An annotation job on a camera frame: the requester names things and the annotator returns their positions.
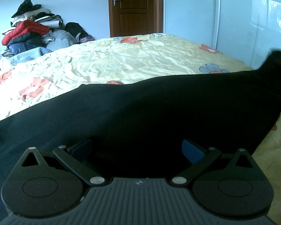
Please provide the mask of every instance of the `triangular cutout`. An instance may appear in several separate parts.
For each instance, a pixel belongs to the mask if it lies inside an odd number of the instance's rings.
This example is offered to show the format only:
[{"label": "triangular cutout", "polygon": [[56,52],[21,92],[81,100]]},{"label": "triangular cutout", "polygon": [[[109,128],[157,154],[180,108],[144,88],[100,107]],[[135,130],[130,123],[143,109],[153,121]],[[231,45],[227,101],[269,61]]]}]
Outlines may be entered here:
[{"label": "triangular cutout", "polygon": [[252,168],[252,164],[249,162],[248,158],[245,155],[240,155],[236,165],[238,167],[248,167],[248,168]]},{"label": "triangular cutout", "polygon": [[38,161],[35,157],[35,154],[34,153],[29,153],[26,160],[23,162],[22,166],[23,167],[29,167],[29,166],[35,166],[35,165],[38,165]]}]

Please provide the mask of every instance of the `folded clothes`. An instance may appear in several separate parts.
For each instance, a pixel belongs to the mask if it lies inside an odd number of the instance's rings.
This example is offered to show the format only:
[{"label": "folded clothes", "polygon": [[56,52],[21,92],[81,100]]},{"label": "folded clothes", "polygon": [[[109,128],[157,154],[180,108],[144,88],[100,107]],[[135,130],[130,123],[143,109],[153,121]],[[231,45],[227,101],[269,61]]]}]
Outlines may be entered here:
[{"label": "folded clothes", "polygon": [[37,32],[40,35],[45,35],[49,32],[49,30],[50,28],[47,26],[41,25],[34,21],[25,20],[21,22],[12,32],[4,36],[2,45],[6,46],[12,39],[25,35],[28,32]]},{"label": "folded clothes", "polygon": [[43,46],[42,37],[40,35],[37,35],[25,42],[20,42],[10,45],[10,49],[13,54],[17,55],[19,53],[26,52],[33,48],[42,47],[42,46]]},{"label": "folded clothes", "polygon": [[51,29],[58,29],[61,27],[61,22],[58,20],[46,21],[46,22],[42,22],[40,24],[48,26]]},{"label": "folded clothes", "polygon": [[3,35],[6,35],[6,34],[8,34],[9,32],[13,31],[14,29],[15,29],[15,27],[11,27],[11,28],[9,28],[9,29],[3,31],[2,34],[3,34]]},{"label": "folded clothes", "polygon": [[47,22],[47,21],[52,21],[52,20],[58,20],[61,23],[63,22],[60,15],[54,15],[54,16],[46,15],[42,18],[36,19],[35,22],[42,23],[42,22]]},{"label": "folded clothes", "polygon": [[24,2],[22,2],[22,4],[19,6],[18,10],[16,11],[16,13],[14,15],[12,15],[11,17],[14,18],[16,16],[19,16],[23,13],[29,12],[29,11],[33,11],[33,10],[37,10],[40,9],[42,6],[41,4],[36,4],[33,5],[31,0],[25,0]]},{"label": "folded clothes", "polygon": [[14,26],[17,22],[30,19],[31,17],[38,15],[40,12],[51,13],[51,11],[49,9],[40,8],[40,9],[37,9],[34,11],[29,11],[29,12],[23,13],[22,15],[16,16],[14,18],[11,18],[10,22],[11,22],[12,26]]},{"label": "folded clothes", "polygon": [[52,16],[55,16],[55,14],[54,14],[54,13],[40,12],[40,13],[39,13],[38,15],[36,15],[34,18],[35,18],[35,20],[37,20],[37,19],[40,19],[40,18],[45,17],[45,16],[50,16],[50,17],[52,17]]},{"label": "folded clothes", "polygon": [[12,44],[16,44],[16,43],[21,43],[21,42],[25,42],[35,36],[40,36],[39,33],[37,32],[28,32],[25,35],[19,36],[17,38],[12,39],[8,44],[7,44],[7,48],[9,49],[10,45]]},{"label": "folded clothes", "polygon": [[31,49],[29,51],[22,52],[20,54],[13,56],[10,60],[10,65],[14,66],[14,65],[17,65],[18,63],[25,63],[25,62],[31,61],[33,59],[36,59],[36,58],[38,58],[46,53],[50,53],[50,52],[52,52],[52,51],[50,51],[47,48],[37,47],[37,48]]},{"label": "folded clothes", "polygon": [[[34,21],[34,18],[33,18],[33,16],[32,16],[32,17],[28,18],[27,20]],[[22,23],[22,21],[18,21],[18,22],[16,22],[15,24],[12,24],[12,26],[18,27],[18,25],[19,25],[20,23]]]}]

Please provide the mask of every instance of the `blue pad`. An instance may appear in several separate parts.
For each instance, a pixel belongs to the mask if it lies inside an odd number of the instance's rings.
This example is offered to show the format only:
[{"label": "blue pad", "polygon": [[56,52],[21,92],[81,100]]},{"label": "blue pad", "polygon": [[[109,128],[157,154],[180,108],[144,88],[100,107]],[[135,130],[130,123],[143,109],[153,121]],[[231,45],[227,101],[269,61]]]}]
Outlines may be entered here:
[{"label": "blue pad", "polygon": [[182,141],[182,153],[192,164],[200,161],[205,156],[202,150],[187,140]]}]

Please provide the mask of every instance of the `blue flower pattern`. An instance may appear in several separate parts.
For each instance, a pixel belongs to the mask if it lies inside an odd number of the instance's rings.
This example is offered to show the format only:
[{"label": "blue flower pattern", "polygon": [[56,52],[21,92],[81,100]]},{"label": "blue flower pattern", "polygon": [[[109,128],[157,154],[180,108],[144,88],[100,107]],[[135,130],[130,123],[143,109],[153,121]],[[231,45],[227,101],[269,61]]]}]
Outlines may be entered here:
[{"label": "blue flower pattern", "polygon": [[205,67],[199,68],[201,73],[230,73],[227,69],[220,69],[218,65],[207,63],[205,64]]},{"label": "blue flower pattern", "polygon": [[160,37],[160,36],[163,36],[163,35],[166,35],[164,33],[153,33],[152,35],[154,35],[154,37]]},{"label": "blue flower pattern", "polygon": [[114,38],[114,41],[117,41],[117,40],[120,40],[120,39],[124,39],[124,37],[123,36],[116,37],[116,38]]}]

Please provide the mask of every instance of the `door frame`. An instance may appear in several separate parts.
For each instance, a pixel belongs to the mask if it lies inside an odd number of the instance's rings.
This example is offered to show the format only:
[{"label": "door frame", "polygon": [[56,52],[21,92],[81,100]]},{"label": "door frame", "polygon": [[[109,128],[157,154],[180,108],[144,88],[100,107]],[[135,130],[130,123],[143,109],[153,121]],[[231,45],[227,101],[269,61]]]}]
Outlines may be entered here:
[{"label": "door frame", "polygon": [[[108,0],[110,37],[114,37],[113,0]],[[163,32],[163,0],[154,0],[154,33]]]}]

